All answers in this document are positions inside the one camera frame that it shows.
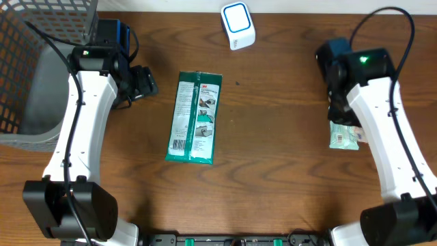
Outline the small orange white carton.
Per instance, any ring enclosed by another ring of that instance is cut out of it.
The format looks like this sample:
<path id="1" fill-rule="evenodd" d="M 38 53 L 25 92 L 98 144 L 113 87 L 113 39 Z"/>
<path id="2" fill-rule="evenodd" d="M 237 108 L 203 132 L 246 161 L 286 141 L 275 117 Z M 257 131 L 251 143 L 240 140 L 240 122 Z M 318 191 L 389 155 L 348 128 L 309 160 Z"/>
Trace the small orange white carton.
<path id="1" fill-rule="evenodd" d="M 366 135 L 364 133 L 364 130 L 362 128 L 357 127 L 357 126 L 353 126 L 352 131 L 353 131 L 354 137 L 356 138 L 357 141 L 363 142 L 363 143 L 368 142 Z"/>

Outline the green white packet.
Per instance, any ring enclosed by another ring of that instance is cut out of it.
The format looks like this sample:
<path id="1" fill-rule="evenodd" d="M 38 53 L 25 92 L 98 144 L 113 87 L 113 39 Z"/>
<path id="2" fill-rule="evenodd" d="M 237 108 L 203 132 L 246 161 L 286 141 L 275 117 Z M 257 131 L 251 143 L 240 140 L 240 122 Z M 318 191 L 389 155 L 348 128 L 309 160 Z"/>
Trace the green white packet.
<path id="1" fill-rule="evenodd" d="M 167 161 L 213 164 L 222 80 L 200 71 L 179 74 Z"/>

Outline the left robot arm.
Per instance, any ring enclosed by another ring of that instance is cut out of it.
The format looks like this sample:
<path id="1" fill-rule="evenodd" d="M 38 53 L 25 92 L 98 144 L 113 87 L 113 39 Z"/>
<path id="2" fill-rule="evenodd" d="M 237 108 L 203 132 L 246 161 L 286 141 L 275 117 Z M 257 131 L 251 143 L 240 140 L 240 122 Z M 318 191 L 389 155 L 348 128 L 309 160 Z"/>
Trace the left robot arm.
<path id="1" fill-rule="evenodd" d="M 150 69 L 133 66 L 135 32 L 117 19 L 98 21 L 87 44 L 62 55 L 68 102 L 55 151 L 23 200 L 46 238 L 62 245 L 143 245 L 139 227 L 121 219 L 117 200 L 100 186 L 100 157 L 109 112 L 158 93 Z"/>

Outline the light teal wipes pack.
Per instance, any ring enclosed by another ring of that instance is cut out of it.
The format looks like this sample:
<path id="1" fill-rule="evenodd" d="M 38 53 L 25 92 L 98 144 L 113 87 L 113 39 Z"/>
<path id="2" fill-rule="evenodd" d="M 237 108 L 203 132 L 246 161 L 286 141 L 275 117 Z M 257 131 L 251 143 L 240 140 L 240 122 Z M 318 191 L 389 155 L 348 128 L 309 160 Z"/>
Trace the light teal wipes pack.
<path id="1" fill-rule="evenodd" d="M 335 124 L 330 121 L 330 148 L 342 150 L 359 150 L 353 126 Z"/>

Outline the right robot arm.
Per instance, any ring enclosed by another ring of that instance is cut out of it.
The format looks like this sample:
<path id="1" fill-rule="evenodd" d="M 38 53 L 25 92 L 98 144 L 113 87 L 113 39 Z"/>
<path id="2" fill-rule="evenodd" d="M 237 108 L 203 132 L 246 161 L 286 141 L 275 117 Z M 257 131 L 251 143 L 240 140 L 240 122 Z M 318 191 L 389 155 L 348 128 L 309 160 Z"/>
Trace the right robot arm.
<path id="1" fill-rule="evenodd" d="M 415 245 L 436 240 L 436 176 L 406 117 L 386 49 L 353 51 L 345 38 L 325 42 L 315 58 L 328 88 L 328 118 L 362 128 L 376 164 L 382 205 L 333 228 L 331 245 Z"/>

